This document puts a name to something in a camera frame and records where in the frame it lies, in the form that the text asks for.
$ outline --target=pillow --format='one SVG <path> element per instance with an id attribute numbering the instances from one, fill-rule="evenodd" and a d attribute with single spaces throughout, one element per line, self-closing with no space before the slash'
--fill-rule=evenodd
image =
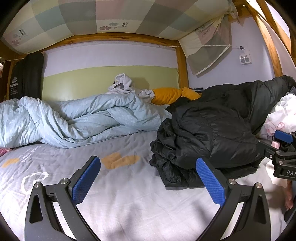
<path id="1" fill-rule="evenodd" d="M 155 97 L 151 102 L 156 105 L 172 104 L 182 95 L 182 91 L 177 88 L 158 88 L 153 91 Z"/>
<path id="2" fill-rule="evenodd" d="M 182 96 L 187 97 L 190 100 L 196 100 L 201 97 L 201 95 L 199 95 L 195 91 L 193 91 L 189 88 L 186 88 L 186 87 L 181 88 L 181 91 L 182 91 Z"/>

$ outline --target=checkered fabric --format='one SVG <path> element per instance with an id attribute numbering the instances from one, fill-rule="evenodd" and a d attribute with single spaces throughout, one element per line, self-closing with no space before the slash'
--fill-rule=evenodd
<path id="1" fill-rule="evenodd" d="M 77 34 L 128 32 L 178 40 L 236 11 L 231 0 L 31 0 L 1 41 L 32 53 Z"/>
<path id="2" fill-rule="evenodd" d="M 214 18 L 179 40 L 193 75 L 209 68 L 230 48 L 228 16 Z"/>

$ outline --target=human hand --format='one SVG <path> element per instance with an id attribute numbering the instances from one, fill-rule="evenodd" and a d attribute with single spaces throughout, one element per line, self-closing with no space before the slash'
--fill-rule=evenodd
<path id="1" fill-rule="evenodd" d="M 287 187 L 285 189 L 285 206 L 287 209 L 290 209 L 293 207 L 293 190 L 292 190 L 292 181 L 287 180 Z"/>

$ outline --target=green wall panel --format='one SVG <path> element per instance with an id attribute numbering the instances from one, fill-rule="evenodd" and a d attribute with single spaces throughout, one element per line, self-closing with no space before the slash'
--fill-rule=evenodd
<path id="1" fill-rule="evenodd" d="M 125 73 L 138 89 L 178 87 L 178 71 L 158 66 L 108 66 L 77 69 L 43 79 L 42 99 L 70 100 L 107 92 L 116 75 Z"/>

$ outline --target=brown patch on bed sheet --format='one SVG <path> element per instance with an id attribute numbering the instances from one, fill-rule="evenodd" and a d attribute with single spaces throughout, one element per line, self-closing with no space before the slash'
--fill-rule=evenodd
<path id="1" fill-rule="evenodd" d="M 138 160 L 140 160 L 139 156 L 133 155 L 121 157 L 120 153 L 114 152 L 102 158 L 101 162 L 107 169 L 115 169 L 118 167 L 135 164 Z"/>
<path id="2" fill-rule="evenodd" d="M 20 159 L 19 158 L 12 158 L 12 159 L 8 159 L 5 163 L 2 164 L 1 167 L 8 167 L 10 164 L 14 164 L 17 163 Z"/>

